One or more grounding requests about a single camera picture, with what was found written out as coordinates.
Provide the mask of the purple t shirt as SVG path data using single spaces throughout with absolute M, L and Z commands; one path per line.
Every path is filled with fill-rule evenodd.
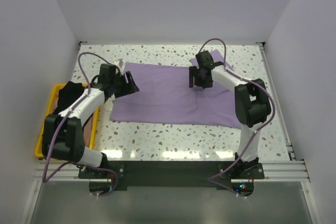
M 127 62 L 139 92 L 116 98 L 110 120 L 241 127 L 234 94 L 214 82 L 211 88 L 189 88 L 187 67 Z

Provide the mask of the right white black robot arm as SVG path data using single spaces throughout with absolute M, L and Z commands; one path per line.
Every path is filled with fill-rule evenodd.
M 260 131 L 274 117 L 274 102 L 261 79 L 250 80 L 230 70 L 226 63 L 214 61 L 209 51 L 195 56 L 197 65 L 189 67 L 189 87 L 211 88 L 216 82 L 234 94 L 235 114 L 241 123 L 240 143 L 234 173 L 246 178 L 253 171 L 251 162 L 258 162 Z

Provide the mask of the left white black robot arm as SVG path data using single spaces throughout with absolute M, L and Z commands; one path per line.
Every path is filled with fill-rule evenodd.
M 139 91 L 130 71 L 121 72 L 119 66 L 103 63 L 99 74 L 90 86 L 84 87 L 79 98 L 57 114 L 45 118 L 42 154 L 47 159 L 57 159 L 90 166 L 97 178 L 108 174 L 109 165 L 104 156 L 85 145 L 83 128 L 95 110 L 109 98 L 123 97 Z

